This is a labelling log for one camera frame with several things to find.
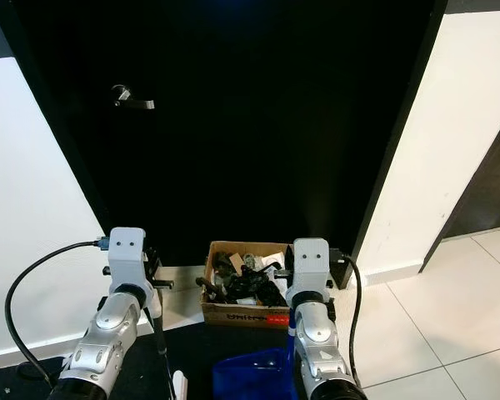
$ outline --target silver robot arm segment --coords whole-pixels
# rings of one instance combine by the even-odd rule
[[[79,341],[70,365],[59,379],[80,379],[99,386],[106,396],[120,373],[124,356],[137,338],[141,315],[138,299],[126,292],[111,294]]]
[[[338,331],[328,317],[329,248],[324,239],[294,242],[294,276],[287,303],[294,310],[294,344],[309,400],[366,400],[339,352]]]

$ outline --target white tile floor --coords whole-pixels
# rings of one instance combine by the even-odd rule
[[[201,322],[199,293],[168,294],[165,326]],[[332,295],[348,362],[355,292]],[[365,287],[355,354],[369,400],[500,400],[500,230],[444,242],[424,273]]]

